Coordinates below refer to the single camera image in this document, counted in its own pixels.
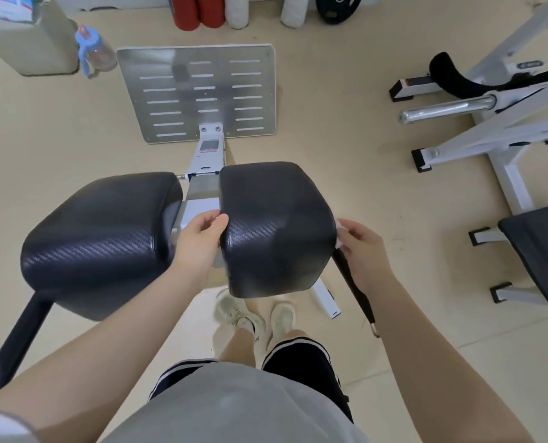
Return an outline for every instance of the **beige floor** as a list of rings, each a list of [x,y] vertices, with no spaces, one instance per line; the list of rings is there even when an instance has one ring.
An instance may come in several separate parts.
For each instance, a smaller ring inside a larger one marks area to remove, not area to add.
[[[79,14],[114,46],[271,42],[276,48],[278,133],[235,139],[236,163],[298,163],[336,215],[368,224],[385,238],[397,275],[416,302],[518,414],[539,443],[548,443],[548,308],[493,305],[488,287],[527,283],[505,245],[474,249],[467,231],[509,214],[483,157],[437,166],[419,175],[409,151],[470,126],[470,118],[400,126],[405,106],[387,90],[399,77],[422,75],[430,58],[449,51],[465,70],[525,21],[524,0],[382,0],[331,28],[310,14],[299,30],[278,22],[280,5],[252,5],[250,26],[174,28],[167,9]],[[528,56],[546,57],[546,38]],[[93,179],[128,172],[182,173],[194,144],[145,145],[118,70],[87,81],[81,75],[23,78],[0,61],[0,343],[30,291],[19,273],[28,231]],[[534,199],[548,205],[548,147],[522,162]],[[343,313],[327,320],[310,296],[293,294],[299,324],[329,349],[351,397],[355,420],[379,442],[411,442],[413,429],[381,340],[370,334],[337,269],[323,280]],[[217,288],[196,298],[111,423],[146,399],[160,372],[182,358],[207,357],[226,333],[212,319]],[[268,313],[272,301],[260,301]],[[55,308],[28,353],[26,367],[92,326]]]

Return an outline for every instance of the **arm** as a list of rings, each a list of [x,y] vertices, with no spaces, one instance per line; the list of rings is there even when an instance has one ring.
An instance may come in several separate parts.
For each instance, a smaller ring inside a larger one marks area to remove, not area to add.
[[[202,289],[228,217],[201,213],[181,232],[173,264],[106,320],[0,391],[0,412],[42,443],[95,442]]]
[[[403,401],[424,443],[534,443],[501,398],[418,308],[393,275],[383,239],[340,220],[354,282],[374,311]]]

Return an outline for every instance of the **hand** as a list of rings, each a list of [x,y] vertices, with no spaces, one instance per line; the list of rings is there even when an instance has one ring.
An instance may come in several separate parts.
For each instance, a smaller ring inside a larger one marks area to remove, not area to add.
[[[338,221],[345,227],[338,227],[338,238],[342,242],[341,250],[348,260],[354,283],[368,295],[380,278],[394,276],[383,238],[355,221]]]
[[[195,294],[204,287],[228,223],[229,216],[211,210],[194,217],[180,232],[171,268],[191,279]]]

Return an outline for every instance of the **black shorts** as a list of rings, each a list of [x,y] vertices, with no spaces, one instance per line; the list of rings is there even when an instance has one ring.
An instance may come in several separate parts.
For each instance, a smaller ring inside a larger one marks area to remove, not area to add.
[[[160,376],[149,395],[149,401],[199,368],[216,362],[216,359],[193,359],[171,366]],[[262,370],[317,390],[333,401],[354,422],[348,399],[344,396],[340,380],[331,366],[329,353],[313,339],[295,337],[279,342],[264,359]]]

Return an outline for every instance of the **white foam roller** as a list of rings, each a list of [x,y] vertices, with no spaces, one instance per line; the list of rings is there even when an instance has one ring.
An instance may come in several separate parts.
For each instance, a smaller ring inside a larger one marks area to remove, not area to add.
[[[299,28],[305,23],[309,0],[284,0],[280,21],[289,28]]]
[[[249,23],[249,0],[225,0],[225,18],[231,28],[245,28]]]

